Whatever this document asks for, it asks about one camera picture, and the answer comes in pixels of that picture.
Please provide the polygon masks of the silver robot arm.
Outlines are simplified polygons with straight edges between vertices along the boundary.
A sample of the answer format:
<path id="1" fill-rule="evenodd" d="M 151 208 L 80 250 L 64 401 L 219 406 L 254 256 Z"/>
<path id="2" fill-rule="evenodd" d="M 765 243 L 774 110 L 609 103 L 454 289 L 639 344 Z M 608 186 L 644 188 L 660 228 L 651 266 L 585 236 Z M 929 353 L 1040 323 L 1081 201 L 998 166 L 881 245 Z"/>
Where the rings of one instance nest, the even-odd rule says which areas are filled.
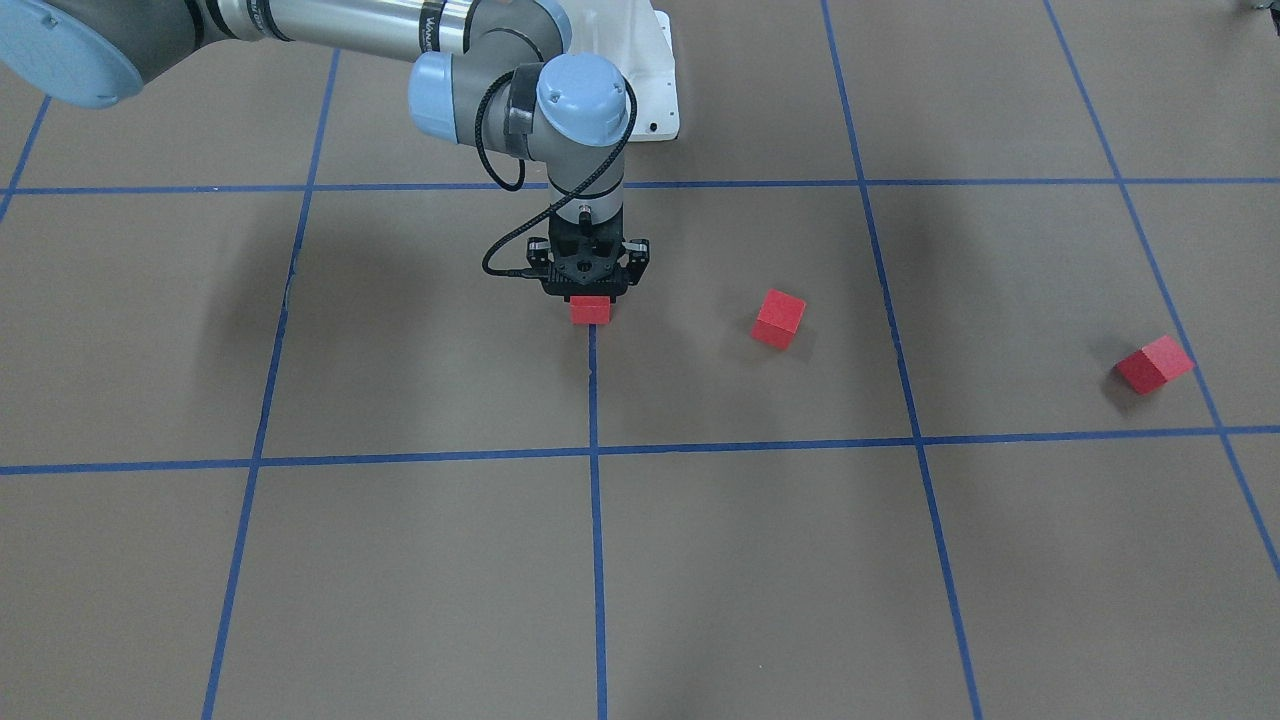
<path id="1" fill-rule="evenodd" d="M 566 300 L 614 300 L 643 278 L 625 237 L 625 149 L 639 101 L 622 70 L 573 53 L 558 1 L 5 1 L 3 63 L 46 95 L 111 108 L 200 49 L 271 38 L 410 61 L 426 136 L 543 164 L 553 199 L 483 256 L 493 277 Z"/>

